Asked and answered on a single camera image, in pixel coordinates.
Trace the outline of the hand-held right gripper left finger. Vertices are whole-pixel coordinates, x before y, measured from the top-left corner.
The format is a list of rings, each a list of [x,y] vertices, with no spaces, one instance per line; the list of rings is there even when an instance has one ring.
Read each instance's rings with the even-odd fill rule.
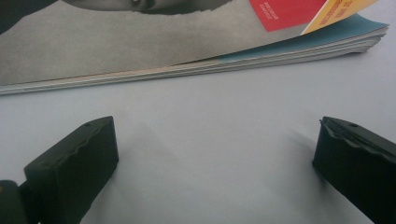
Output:
[[[24,168],[29,224],[79,224],[118,161],[112,117],[78,127]]]

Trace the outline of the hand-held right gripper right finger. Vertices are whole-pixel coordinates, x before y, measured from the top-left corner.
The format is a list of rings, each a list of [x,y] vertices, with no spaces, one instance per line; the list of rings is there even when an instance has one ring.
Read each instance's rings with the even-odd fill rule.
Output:
[[[313,166],[374,224],[396,224],[396,144],[346,120],[320,124]]]

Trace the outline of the grey cover magazine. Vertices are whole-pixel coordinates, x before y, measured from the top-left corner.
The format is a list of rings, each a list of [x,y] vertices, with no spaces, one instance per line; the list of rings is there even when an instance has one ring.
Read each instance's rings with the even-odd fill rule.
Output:
[[[377,0],[0,0],[0,95],[364,52]]]

